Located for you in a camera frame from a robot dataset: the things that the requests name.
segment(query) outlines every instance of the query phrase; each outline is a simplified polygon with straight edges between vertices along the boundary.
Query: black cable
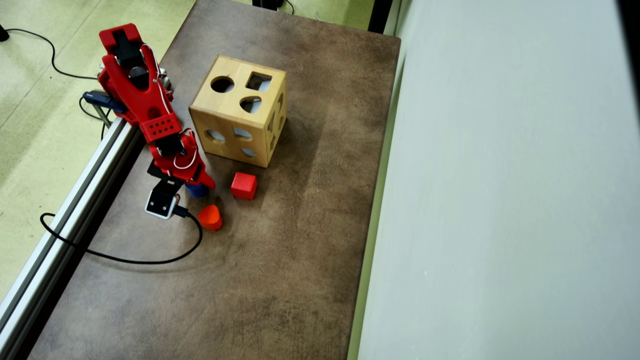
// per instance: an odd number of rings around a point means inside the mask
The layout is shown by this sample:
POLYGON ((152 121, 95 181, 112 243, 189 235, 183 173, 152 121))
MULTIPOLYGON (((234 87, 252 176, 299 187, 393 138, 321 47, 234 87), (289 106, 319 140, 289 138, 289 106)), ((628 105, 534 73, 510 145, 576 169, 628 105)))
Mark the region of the black cable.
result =
POLYGON ((84 97, 80 97, 80 100, 78 100, 78 105, 80 105, 80 110, 82 110, 82 111, 83 111, 83 113, 85 113, 85 114, 87 114, 87 115, 91 116, 91 117, 92 117, 92 118, 94 118, 94 119, 101 120, 101 119, 100 119, 100 117, 95 116, 95 115, 93 115, 93 114, 90 114, 88 111, 86 111, 86 110, 82 107, 82 99, 84 99, 84 97))
POLYGON ((284 0, 284 1, 286 1, 287 3, 289 3, 289 6, 291 6, 291 15, 295 14, 295 13, 296 13, 296 9, 293 7, 293 4, 291 4, 291 3, 289 2, 289 0, 284 0))
POLYGON ((67 244, 67 245, 69 245, 69 246, 71 246, 71 247, 73 247, 75 249, 87 252, 87 253, 89 253, 91 255, 96 255, 96 256, 99 256, 100 258, 105 258, 105 259, 117 261, 119 263, 136 264, 136 265, 162 265, 162 264, 173 263, 175 261, 178 261, 178 260, 186 257, 187 255, 192 253, 200 245, 200 243, 202 243, 202 226, 200 225, 200 222, 198 221, 198 219, 196 217, 194 217, 191 213, 187 212, 186 210, 183 211, 183 214, 184 214, 184 216, 191 218, 193 220, 193 222, 196 223, 196 225, 198 226, 198 232, 200 233, 198 235, 198 242, 196 243, 196 245, 194 245, 192 248, 190 248, 187 252, 185 252, 184 254, 182 254, 180 256, 177 256, 176 258, 168 259, 168 260, 159 260, 159 261, 138 261, 138 260, 129 260, 129 259, 116 258, 115 256, 111 256, 111 255, 103 254, 101 252, 97 252, 97 251, 93 251, 93 250, 90 250, 90 249, 82 248, 82 247, 78 246, 77 244, 72 243, 71 241, 69 241, 69 240, 63 238, 62 236, 60 236, 59 234, 57 234, 55 231, 53 231, 53 229, 51 229, 44 222, 44 217, 54 217, 54 216, 56 216, 55 214, 52 214, 52 213, 44 213, 44 214, 40 215, 40 223, 56 239, 61 240, 63 243, 65 243, 65 244, 67 244))
MULTIPOLYGON (((109 116, 109 113, 110 113, 110 112, 111 112, 111 109, 109 109, 109 110, 107 111, 107 114, 106 114, 106 116, 107 116, 107 117, 109 116)), ((106 125, 107 125, 107 124, 105 124, 104 122, 102 123, 102 132, 100 133, 100 140, 104 139, 104 128, 106 127, 106 125)))
POLYGON ((42 40, 45 40, 46 42, 48 42, 48 43, 49 43, 49 45, 51 45, 51 49, 53 50, 53 55, 51 55, 51 65, 53 65, 53 68, 54 68, 57 72, 59 72, 60 74, 63 74, 63 75, 66 75, 66 76, 70 76, 70 77, 72 77, 72 78, 77 78, 77 79, 89 79, 89 80, 96 80, 96 79, 98 78, 98 77, 91 78, 91 77, 89 77, 89 76, 73 75, 73 74, 69 74, 68 72, 64 72, 64 71, 62 71, 62 70, 58 69, 58 68, 56 67, 56 64, 53 62, 53 61, 55 60, 55 58, 56 58, 56 47, 55 47, 55 46, 53 46, 53 43, 52 43, 51 41, 49 41, 49 39, 48 39, 48 38, 45 38, 45 37, 43 37, 42 35, 39 35, 39 34, 36 34, 36 33, 32 33, 32 32, 30 32, 30 31, 23 30, 23 29, 7 29, 7 31, 22 31, 23 33, 27 33, 27 34, 31 34, 31 35, 37 36, 37 37, 41 38, 42 40))

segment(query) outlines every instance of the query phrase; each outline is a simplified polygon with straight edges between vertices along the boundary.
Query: white wall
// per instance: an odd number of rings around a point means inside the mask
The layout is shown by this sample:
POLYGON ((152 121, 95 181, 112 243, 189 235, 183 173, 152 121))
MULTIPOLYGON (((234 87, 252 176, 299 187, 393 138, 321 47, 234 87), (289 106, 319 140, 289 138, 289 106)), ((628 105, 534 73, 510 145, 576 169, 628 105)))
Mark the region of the white wall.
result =
POLYGON ((360 359, 640 359, 614 2, 413 0, 406 21, 360 359))

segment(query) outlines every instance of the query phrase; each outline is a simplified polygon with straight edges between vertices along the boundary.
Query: red block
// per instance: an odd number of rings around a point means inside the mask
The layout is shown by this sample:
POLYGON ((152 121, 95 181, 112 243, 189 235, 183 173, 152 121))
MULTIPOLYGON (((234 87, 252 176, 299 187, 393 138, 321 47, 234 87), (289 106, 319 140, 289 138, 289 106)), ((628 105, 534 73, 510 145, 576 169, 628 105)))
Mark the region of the red block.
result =
POLYGON ((202 209, 198 214, 198 221, 207 230, 218 230, 222 227, 222 217, 218 207, 215 205, 209 205, 202 209))
POLYGON ((256 180, 255 175, 236 172, 234 182, 231 184, 231 193, 234 194, 235 197, 253 200, 257 187, 258 180, 256 180))

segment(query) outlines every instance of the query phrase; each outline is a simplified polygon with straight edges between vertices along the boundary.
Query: orange block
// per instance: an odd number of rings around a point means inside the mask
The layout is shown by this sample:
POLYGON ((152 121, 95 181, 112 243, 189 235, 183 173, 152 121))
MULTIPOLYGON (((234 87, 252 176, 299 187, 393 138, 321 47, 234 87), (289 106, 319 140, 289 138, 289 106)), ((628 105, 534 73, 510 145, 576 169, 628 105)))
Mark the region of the orange block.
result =
POLYGON ((209 205, 198 214, 200 225, 207 230, 218 230, 222 227, 222 217, 215 205, 209 205))

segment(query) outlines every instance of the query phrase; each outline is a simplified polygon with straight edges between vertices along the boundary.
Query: square hole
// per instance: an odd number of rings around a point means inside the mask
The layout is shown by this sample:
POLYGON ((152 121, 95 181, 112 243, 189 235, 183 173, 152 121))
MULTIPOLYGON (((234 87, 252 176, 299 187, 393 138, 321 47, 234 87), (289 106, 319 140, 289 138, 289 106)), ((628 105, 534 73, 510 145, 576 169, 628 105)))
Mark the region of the square hole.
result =
POLYGON ((274 111, 271 114, 271 120, 269 121, 269 126, 267 126, 267 131, 273 132, 273 119, 276 117, 276 112, 274 111))
POLYGON ((260 92, 266 92, 271 84, 271 76, 252 72, 246 87, 260 92))

